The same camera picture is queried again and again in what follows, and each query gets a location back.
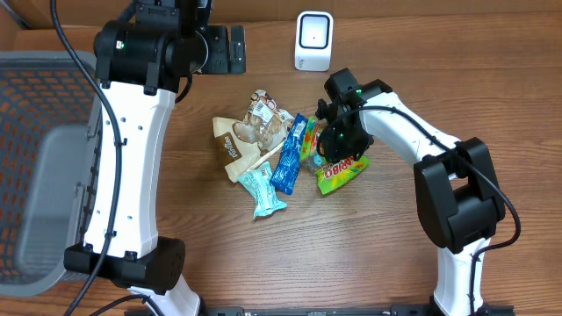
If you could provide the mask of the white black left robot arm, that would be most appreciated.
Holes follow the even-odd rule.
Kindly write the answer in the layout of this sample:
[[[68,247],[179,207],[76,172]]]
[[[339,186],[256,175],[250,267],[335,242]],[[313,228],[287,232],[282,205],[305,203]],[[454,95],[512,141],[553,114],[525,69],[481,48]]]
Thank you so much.
[[[155,200],[162,144],[192,77],[241,74],[245,32],[210,25],[209,1],[134,1],[94,40],[86,74],[102,103],[97,188],[83,239],[64,267],[128,290],[156,315],[199,315],[204,307],[182,270],[185,245],[158,233]]]

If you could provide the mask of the green Haribo gummy bag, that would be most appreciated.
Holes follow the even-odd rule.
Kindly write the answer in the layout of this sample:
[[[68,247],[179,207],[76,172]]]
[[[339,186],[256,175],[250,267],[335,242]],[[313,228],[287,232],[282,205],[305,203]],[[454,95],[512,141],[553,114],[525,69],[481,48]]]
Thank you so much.
[[[327,162],[316,151],[318,137],[323,125],[315,116],[308,118],[305,138],[300,154],[301,164],[317,176],[322,195],[330,194],[351,182],[370,166],[370,160],[362,156],[355,160],[352,156],[339,162]]]

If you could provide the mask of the beige nut snack pouch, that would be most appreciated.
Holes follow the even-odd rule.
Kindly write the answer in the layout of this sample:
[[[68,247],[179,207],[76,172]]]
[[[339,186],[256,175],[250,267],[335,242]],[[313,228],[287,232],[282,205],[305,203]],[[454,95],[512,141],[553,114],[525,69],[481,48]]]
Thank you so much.
[[[284,144],[295,118],[265,91],[250,97],[243,120],[213,118],[213,136],[229,180],[259,167]]]

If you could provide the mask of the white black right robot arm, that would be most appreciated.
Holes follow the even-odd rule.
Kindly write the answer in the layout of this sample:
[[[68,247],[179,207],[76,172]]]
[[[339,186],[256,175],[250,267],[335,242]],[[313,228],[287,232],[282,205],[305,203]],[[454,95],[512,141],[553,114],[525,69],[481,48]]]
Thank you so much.
[[[374,140],[382,140],[413,169],[417,216],[438,248],[432,311],[488,315],[480,291],[484,253],[506,211],[484,142],[439,131],[389,85],[359,84],[348,68],[332,74],[324,89],[329,100],[319,100],[316,112],[328,123],[318,139],[320,156],[359,160]]]

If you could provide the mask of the light teal snack wrapper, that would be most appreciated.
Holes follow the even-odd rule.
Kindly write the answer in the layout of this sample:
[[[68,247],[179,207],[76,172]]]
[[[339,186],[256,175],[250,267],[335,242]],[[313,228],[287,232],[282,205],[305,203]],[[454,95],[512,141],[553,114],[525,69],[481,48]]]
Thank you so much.
[[[238,182],[255,200],[254,219],[265,218],[275,211],[287,207],[287,203],[277,197],[275,187],[270,183],[272,171],[269,162],[238,176]]]

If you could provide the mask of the blue snack bar wrapper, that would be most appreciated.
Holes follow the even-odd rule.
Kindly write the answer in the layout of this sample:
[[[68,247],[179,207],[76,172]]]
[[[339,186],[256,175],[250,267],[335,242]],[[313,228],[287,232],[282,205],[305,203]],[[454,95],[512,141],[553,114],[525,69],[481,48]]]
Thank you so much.
[[[298,114],[282,147],[279,161],[270,183],[278,190],[291,195],[300,170],[300,154],[306,134],[308,119]]]

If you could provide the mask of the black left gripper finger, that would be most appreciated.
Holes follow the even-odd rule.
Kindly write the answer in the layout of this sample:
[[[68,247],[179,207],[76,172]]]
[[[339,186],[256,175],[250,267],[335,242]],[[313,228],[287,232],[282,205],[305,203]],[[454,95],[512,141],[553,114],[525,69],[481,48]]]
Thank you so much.
[[[246,58],[232,55],[229,60],[230,74],[244,74],[246,72]]]
[[[242,25],[233,25],[231,27],[231,45],[233,49],[244,49],[245,39],[245,28]]]

